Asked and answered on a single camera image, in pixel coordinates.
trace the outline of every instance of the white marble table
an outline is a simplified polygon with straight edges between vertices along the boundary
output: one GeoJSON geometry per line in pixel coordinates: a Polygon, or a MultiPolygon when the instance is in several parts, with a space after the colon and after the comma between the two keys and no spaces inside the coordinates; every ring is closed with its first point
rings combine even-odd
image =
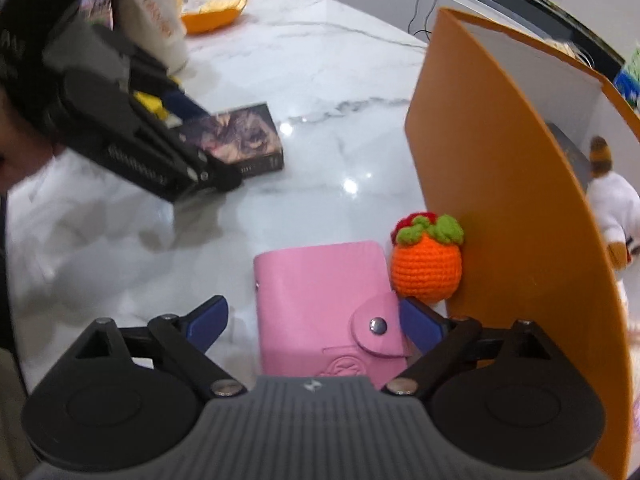
{"type": "Polygon", "coordinates": [[[232,314],[208,355],[250,386],[254,256],[365,239],[388,251],[395,222],[424,207],[403,131],[422,42],[333,0],[249,0],[189,48],[187,92],[211,112],[267,102],[286,168],[175,210],[74,153],[14,189],[10,297],[30,388],[95,317],[140,326],[214,294],[232,314]]]}

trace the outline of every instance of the pink wallet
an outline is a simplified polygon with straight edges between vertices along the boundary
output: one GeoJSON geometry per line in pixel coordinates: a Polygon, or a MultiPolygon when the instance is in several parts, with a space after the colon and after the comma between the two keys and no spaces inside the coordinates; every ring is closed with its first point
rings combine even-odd
{"type": "Polygon", "coordinates": [[[406,368],[398,298],[375,242],[284,249],[254,260],[262,372],[366,375],[406,368]]]}

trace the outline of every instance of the black circular disc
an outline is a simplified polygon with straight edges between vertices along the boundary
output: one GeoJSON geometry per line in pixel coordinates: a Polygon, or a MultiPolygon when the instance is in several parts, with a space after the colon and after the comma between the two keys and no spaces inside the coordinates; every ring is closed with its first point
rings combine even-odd
{"type": "Polygon", "coordinates": [[[604,411],[580,376],[552,360],[517,359],[456,375],[433,395],[429,412],[456,447],[513,470],[558,468],[589,456],[604,411]]]}
{"type": "Polygon", "coordinates": [[[47,462],[95,472],[132,467],[178,444],[195,424],[199,403],[173,376],[113,360],[78,362],[36,388],[22,412],[47,462]]]}

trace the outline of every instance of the striped tail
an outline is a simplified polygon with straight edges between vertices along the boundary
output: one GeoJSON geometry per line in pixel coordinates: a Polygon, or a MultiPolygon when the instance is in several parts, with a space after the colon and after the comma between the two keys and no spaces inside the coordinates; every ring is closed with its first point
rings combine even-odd
{"type": "Polygon", "coordinates": [[[593,137],[593,139],[591,139],[589,160],[591,162],[591,176],[593,178],[604,176],[611,171],[613,167],[611,150],[609,149],[607,141],[602,137],[593,137]]]}

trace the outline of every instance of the human hand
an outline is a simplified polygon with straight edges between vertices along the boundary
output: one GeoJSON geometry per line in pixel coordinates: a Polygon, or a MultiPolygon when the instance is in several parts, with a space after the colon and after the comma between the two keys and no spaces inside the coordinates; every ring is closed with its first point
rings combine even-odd
{"type": "Polygon", "coordinates": [[[0,193],[36,173],[60,151],[20,116],[0,89],[0,193]]]}

